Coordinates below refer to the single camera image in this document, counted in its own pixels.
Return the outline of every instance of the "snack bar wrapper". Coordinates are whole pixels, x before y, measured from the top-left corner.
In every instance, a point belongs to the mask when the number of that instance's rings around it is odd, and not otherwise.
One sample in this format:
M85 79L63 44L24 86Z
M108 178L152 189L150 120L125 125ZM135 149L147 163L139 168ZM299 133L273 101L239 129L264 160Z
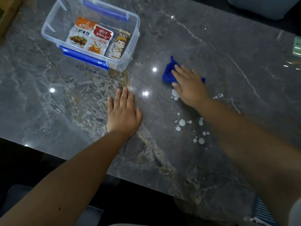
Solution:
M114 33L111 30L96 24L85 48L96 54L104 55L113 35Z
M115 43L111 47L109 57L112 59L120 59L123 50L126 46L126 42L130 39L131 34L129 32L119 30L119 35Z
M97 22L95 21L78 17L75 25L70 30L66 42L68 44L84 48L96 24Z

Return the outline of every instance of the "plastic container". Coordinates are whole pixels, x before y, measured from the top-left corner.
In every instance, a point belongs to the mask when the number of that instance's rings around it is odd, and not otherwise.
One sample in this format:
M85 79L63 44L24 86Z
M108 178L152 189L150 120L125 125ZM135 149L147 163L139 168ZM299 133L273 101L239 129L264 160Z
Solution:
M86 51L66 43L77 17L95 20L101 26L114 32L114 36L104 56ZM63 50L63 54L93 64L105 70L109 68L124 71L132 59L138 38L140 18L137 14L104 3L100 0L57 0L42 27L45 39L54 42ZM131 34L120 59L108 57L111 44L115 42L119 29Z

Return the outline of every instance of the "red label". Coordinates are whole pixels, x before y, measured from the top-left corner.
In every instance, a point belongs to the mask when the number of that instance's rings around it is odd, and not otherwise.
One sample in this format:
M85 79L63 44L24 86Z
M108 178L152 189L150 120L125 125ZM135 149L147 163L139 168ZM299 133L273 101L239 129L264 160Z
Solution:
M96 35L99 38L105 39L105 40L110 40L112 33L102 27L96 26L94 30L94 35Z

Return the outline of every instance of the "white sleeve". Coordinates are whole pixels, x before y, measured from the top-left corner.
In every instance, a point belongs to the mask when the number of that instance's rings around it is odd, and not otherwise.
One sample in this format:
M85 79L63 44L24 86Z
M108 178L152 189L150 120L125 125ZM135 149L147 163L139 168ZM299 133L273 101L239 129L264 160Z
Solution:
M295 202L288 216L288 226L299 225L301 225L301 198Z

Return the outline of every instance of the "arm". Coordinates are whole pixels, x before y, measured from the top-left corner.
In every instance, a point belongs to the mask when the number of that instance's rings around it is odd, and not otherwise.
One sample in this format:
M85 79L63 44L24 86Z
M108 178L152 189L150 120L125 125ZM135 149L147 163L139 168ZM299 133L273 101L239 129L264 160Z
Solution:
M194 70L176 66L172 85L208 122L225 154L261 195L279 226L301 197L301 153L224 104L208 97Z
M108 134L47 175L1 219L0 225L75 225L112 160L139 128L140 109L127 88L108 98Z

